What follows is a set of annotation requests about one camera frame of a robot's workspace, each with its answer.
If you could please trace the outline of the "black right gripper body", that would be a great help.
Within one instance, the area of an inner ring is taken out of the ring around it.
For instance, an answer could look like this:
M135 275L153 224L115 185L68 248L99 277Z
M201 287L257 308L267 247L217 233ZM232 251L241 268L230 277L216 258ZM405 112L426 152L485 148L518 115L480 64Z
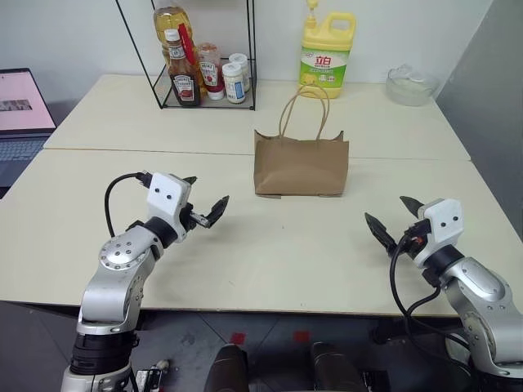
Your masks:
M405 231L405 242L402 247L404 253L415 258L427 245L427 235L431 232L431 223L428 219L419 220Z

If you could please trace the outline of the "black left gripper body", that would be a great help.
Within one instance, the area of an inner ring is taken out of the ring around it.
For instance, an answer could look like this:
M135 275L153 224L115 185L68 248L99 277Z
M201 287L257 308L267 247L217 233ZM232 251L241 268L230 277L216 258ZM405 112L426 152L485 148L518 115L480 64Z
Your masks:
M202 226L204 228L209 227L209 220L206 216L203 216L201 214L198 214L193 211L194 206L191 203L187 203L182 209L181 209L181 225L185 229L186 232L190 232L193 230L197 225Z

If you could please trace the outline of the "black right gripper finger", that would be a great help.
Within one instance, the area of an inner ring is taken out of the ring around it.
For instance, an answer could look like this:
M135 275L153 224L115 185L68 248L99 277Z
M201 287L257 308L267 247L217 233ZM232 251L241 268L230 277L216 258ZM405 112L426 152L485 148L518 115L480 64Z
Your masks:
M364 214L364 218L371 234L385 248L387 255L392 256L397 248L397 243L395 239L389 235L385 225L379 219L367 212Z
M423 218L423 203L418 201L416 198L411 198L409 196L400 196L400 200L413 216L417 217L419 220Z

